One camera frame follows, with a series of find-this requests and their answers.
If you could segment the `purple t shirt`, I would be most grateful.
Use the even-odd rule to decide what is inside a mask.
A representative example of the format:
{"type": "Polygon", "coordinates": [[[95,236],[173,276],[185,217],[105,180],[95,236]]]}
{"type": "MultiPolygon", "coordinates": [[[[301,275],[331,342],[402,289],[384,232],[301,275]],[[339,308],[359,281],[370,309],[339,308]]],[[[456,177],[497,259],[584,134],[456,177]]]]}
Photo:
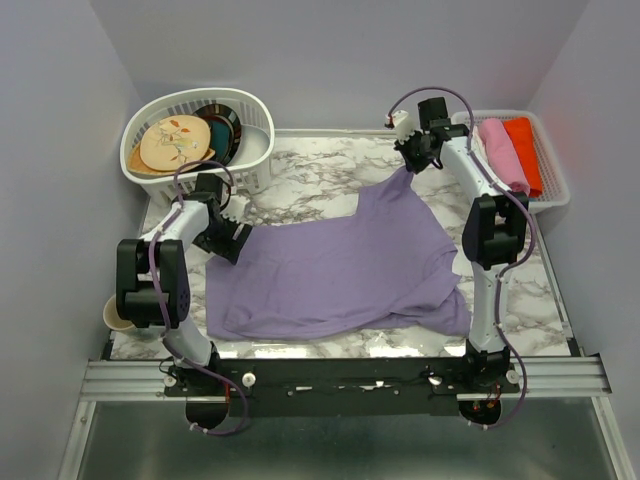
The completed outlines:
{"type": "Polygon", "coordinates": [[[206,265],[206,328],[225,340],[311,340],[419,325],[465,336],[457,248],[398,169],[351,216],[254,227],[236,263],[206,265]]]}

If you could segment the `white rectangular tray basket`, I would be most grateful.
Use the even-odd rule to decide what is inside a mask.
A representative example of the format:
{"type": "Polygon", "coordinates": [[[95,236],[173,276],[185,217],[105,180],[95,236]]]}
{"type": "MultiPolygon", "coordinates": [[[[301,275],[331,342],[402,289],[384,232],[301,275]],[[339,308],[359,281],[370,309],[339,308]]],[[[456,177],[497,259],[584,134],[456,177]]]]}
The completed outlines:
{"type": "MultiPolygon", "coordinates": [[[[501,121],[528,118],[543,185],[541,195],[529,200],[529,212],[536,215],[569,203],[570,192],[560,163],[541,121],[535,114],[521,110],[474,110],[473,115],[475,125],[479,125],[486,118],[497,118],[501,121]]],[[[489,188],[485,176],[468,156],[465,136],[455,137],[444,144],[441,161],[456,178],[470,203],[482,193],[497,195],[497,192],[489,188]]]]}

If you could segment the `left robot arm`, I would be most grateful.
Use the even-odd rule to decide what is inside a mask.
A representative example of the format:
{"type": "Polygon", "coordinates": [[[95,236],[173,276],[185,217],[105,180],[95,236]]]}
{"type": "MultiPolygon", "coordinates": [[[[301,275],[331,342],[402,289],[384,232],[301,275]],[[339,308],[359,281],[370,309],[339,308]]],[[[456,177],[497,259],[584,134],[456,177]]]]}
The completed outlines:
{"type": "Polygon", "coordinates": [[[222,380],[215,345],[190,318],[191,291],[186,251],[192,245],[234,265],[252,227],[239,221],[233,179],[200,173],[195,189],[176,198],[167,215],[138,239],[116,249],[115,306],[137,328],[161,326],[160,340],[176,363],[189,368],[187,382],[201,395],[222,380]]]}

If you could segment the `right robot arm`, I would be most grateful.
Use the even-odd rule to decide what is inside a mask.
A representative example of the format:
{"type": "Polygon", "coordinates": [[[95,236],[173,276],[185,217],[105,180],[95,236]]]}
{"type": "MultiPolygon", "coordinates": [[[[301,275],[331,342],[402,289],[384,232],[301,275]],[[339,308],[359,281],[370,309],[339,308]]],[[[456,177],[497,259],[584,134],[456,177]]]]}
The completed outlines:
{"type": "Polygon", "coordinates": [[[418,105],[419,121],[393,107],[387,127],[395,132],[394,149],[415,174],[432,165],[447,168],[471,202],[462,247],[474,276],[473,314],[458,380],[480,392],[505,379],[511,349],[502,317],[506,314],[511,270],[524,249],[531,216],[528,197],[514,193],[473,150],[474,126],[454,124],[442,97],[418,105]]]}

